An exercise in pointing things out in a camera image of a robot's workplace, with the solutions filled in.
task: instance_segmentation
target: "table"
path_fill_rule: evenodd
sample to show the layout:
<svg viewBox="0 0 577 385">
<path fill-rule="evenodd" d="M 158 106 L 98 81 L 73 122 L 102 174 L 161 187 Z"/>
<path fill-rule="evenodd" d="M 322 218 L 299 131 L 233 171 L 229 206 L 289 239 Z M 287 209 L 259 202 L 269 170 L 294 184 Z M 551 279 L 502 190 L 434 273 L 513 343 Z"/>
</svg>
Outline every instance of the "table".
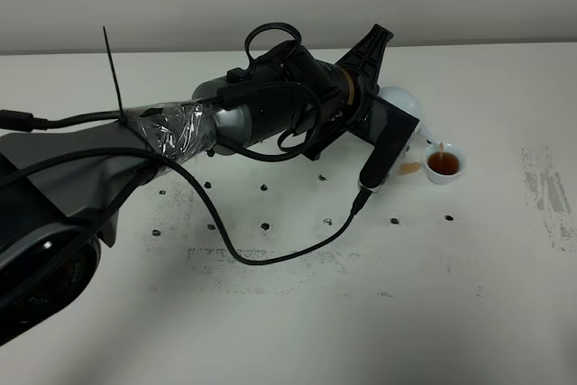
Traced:
<svg viewBox="0 0 577 385">
<path fill-rule="evenodd" d="M 126 106 L 186 99 L 246 65 L 241 52 L 114 60 Z M 122 208 L 82 296 L 0 348 L 0 381 L 576 383 L 576 65 L 574 43 L 387 49 L 380 84 L 415 94 L 429 129 L 465 151 L 461 179 L 392 177 L 337 242 L 251 268 L 223 250 L 191 188 L 163 176 Z M 115 108 L 105 54 L 0 57 L 0 89 L 2 108 L 41 117 Z M 335 231 L 370 152 L 346 134 L 315 162 L 186 167 L 256 258 Z"/>
</svg>

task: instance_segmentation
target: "black connector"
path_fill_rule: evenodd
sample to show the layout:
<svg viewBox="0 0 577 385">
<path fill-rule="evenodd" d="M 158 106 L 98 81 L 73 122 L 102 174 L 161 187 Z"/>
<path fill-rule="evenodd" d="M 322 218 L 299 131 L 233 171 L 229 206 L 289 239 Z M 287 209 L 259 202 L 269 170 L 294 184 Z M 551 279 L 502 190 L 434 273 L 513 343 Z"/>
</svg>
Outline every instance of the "black connector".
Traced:
<svg viewBox="0 0 577 385">
<path fill-rule="evenodd" d="M 46 119 L 37 119 L 32 113 L 0 110 L 0 129 L 30 133 L 33 130 L 46 129 Z"/>
<path fill-rule="evenodd" d="M 364 207 L 364 204 L 367 203 L 367 200 L 369 200 L 371 195 L 372 191 L 365 187 L 361 187 L 361 191 L 359 191 L 359 194 L 357 194 L 357 197 L 353 201 L 353 206 L 351 206 L 351 215 L 357 215 Z"/>
<path fill-rule="evenodd" d="M 219 98 L 221 107 L 224 110 L 230 110 L 239 105 L 246 104 L 258 95 L 259 88 L 253 83 L 238 83 L 231 86 L 220 87 L 216 90 L 216 97 Z"/>
</svg>

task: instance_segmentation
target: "stain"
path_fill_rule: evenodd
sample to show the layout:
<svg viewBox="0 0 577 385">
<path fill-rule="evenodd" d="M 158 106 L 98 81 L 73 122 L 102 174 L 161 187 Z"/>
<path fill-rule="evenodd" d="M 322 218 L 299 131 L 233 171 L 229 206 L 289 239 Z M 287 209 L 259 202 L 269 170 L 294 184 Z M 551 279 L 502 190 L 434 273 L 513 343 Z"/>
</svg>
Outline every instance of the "stain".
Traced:
<svg viewBox="0 0 577 385">
<path fill-rule="evenodd" d="M 547 146 L 523 148 L 521 154 L 526 203 L 541 215 L 551 247 L 570 252 L 577 245 L 577 224 L 553 156 Z"/>
<path fill-rule="evenodd" d="M 246 259 L 262 261 L 291 251 L 241 248 L 238 252 Z M 187 277 L 178 281 L 164 280 L 163 284 L 158 285 L 159 291 L 270 294 L 280 297 L 301 293 L 322 293 L 344 298 L 352 298 L 359 291 L 374 297 L 376 291 L 375 289 L 363 290 L 363 287 L 349 284 L 350 279 L 347 278 L 349 276 L 346 275 L 345 265 L 359 264 L 360 260 L 348 258 L 345 260 L 346 254 L 339 252 L 311 252 L 300 259 L 298 266 L 288 268 L 246 266 L 232 257 L 225 248 L 191 247 L 179 252 L 179 257 L 182 255 L 185 255 L 187 259 L 182 264 L 184 268 L 179 270 L 179 273 Z M 225 277 L 230 272 L 233 272 L 237 278 Z"/>
<path fill-rule="evenodd" d="M 403 162 L 400 167 L 398 168 L 397 174 L 399 176 L 410 175 L 411 173 L 415 173 L 419 171 L 421 168 L 421 163 L 414 161 L 414 162 Z"/>
<path fill-rule="evenodd" d="M 146 247 L 146 254 L 149 254 L 154 257 L 162 257 L 166 255 L 167 251 L 169 251 L 169 249 L 160 246 L 159 243 L 157 243 L 156 245 Z"/>
<path fill-rule="evenodd" d="M 483 281 L 483 270 L 481 265 L 479 264 L 478 259 L 467 259 L 464 257 L 452 257 L 448 256 L 441 256 L 439 258 L 440 263 L 443 264 L 445 272 L 449 277 L 453 276 L 453 273 L 457 276 L 457 278 L 461 278 L 462 274 L 466 275 L 474 275 L 477 280 L 475 281 Z"/>
</svg>

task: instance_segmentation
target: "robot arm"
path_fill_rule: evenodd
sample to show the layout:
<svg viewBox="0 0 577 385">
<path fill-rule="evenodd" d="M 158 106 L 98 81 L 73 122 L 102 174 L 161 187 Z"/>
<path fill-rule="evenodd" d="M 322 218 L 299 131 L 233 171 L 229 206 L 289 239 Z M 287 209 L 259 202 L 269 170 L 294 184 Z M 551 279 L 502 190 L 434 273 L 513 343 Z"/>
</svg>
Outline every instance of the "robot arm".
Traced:
<svg viewBox="0 0 577 385">
<path fill-rule="evenodd" d="M 294 41 L 253 59 L 252 38 L 269 29 L 288 32 Z M 120 121 L 74 133 L 1 137 L 0 344 L 60 311 L 84 290 L 96 271 L 100 242 L 114 245 L 117 208 L 166 168 L 197 190 L 239 261 L 258 265 L 287 260 L 336 239 L 385 181 L 418 127 L 418 119 L 376 96 L 391 38 L 375 25 L 333 65 L 314 59 L 292 26 L 266 24 L 245 42 L 249 68 L 207 81 L 191 101 L 129 109 Z M 63 124 L 0 112 L 0 127 L 21 132 Z M 272 162 L 300 154 L 317 160 L 346 131 L 375 146 L 347 224 L 322 243 L 281 258 L 242 258 L 204 190 L 179 165 L 202 151 Z M 247 149 L 278 133 L 285 153 L 270 156 Z M 282 147 L 291 134 L 306 137 L 299 146 Z"/>
</svg>

